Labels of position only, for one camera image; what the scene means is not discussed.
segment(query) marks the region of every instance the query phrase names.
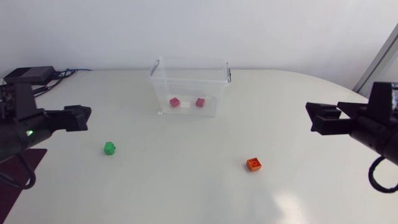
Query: black device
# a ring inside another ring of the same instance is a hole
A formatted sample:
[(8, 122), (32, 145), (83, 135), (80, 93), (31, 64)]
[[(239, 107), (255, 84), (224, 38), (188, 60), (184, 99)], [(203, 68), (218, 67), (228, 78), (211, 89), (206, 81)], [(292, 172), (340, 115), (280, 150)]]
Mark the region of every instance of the black device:
[[(386, 189), (373, 177), (376, 166), (388, 159), (398, 166), (398, 83), (375, 82), (366, 103), (338, 102), (336, 105), (307, 103), (311, 131), (321, 135), (349, 134), (381, 156), (371, 165), (369, 181), (376, 190), (393, 193), (398, 185)], [(341, 111), (349, 118), (340, 119)]]
[(53, 66), (17, 68), (4, 77), (7, 84), (30, 83), (31, 85), (47, 85), (55, 72)]
[(48, 139), (56, 130), (87, 130), (90, 114), (91, 108), (80, 105), (54, 111), (37, 109), (30, 84), (1, 85), (0, 162), (17, 156), (29, 173), (30, 181), (22, 185), (4, 173), (0, 173), (0, 181), (18, 189), (32, 187), (35, 174), (21, 152)]

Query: green lego brick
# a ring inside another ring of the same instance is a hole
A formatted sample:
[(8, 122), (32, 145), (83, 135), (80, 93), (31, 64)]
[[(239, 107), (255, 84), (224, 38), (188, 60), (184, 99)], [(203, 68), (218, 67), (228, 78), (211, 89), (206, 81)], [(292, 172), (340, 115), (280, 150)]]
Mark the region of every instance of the green lego brick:
[(104, 147), (104, 152), (107, 155), (113, 155), (114, 151), (116, 149), (116, 146), (113, 144), (113, 142), (107, 142), (105, 143), (105, 147)]

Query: pink block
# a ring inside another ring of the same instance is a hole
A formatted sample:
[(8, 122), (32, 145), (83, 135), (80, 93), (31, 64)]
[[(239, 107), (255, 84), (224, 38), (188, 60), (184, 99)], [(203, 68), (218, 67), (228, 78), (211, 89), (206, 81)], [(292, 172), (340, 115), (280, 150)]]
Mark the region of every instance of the pink block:
[(198, 98), (197, 99), (197, 106), (203, 107), (205, 105), (205, 99)]
[(176, 107), (176, 106), (178, 106), (178, 105), (180, 104), (180, 100), (177, 99), (177, 98), (172, 98), (172, 99), (170, 100), (170, 104), (171, 104), (173, 107)]

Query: clear plastic container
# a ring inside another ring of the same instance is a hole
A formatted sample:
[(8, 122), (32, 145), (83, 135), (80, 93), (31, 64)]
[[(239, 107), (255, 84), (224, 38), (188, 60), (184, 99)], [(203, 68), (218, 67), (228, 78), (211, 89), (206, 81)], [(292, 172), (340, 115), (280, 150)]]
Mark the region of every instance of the clear plastic container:
[[(161, 56), (149, 79), (163, 113), (216, 116), (231, 73), (228, 62), (220, 58)], [(171, 105), (173, 98), (180, 101), (178, 106)], [(203, 106), (197, 106), (199, 98), (205, 100)]]

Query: white table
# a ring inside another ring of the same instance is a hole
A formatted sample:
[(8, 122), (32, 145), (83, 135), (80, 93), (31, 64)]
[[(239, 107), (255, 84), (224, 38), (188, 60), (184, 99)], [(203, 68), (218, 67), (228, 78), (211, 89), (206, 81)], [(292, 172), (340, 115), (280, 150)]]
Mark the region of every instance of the white table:
[[(37, 183), (6, 223), (398, 223), (398, 194), (368, 183), (377, 154), (310, 132), (306, 102), (362, 96), (298, 73), (234, 70), (218, 117), (159, 115), (146, 74), (79, 72), (37, 100), (90, 106), (89, 131), (37, 146), (49, 149)], [(245, 165), (253, 157), (257, 172)], [(398, 168), (383, 162), (376, 178), (393, 186)]]

